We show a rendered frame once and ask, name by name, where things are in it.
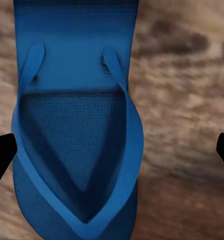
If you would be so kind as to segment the sandal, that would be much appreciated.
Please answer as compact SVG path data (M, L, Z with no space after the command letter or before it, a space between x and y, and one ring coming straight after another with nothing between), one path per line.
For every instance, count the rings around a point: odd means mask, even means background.
M139 0L14 0L21 212L45 240L130 240L144 133L128 94Z

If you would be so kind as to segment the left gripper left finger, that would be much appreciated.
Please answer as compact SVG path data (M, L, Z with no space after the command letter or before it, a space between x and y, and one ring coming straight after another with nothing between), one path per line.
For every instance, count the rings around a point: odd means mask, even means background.
M17 141L13 133L0 136L0 180L17 152Z

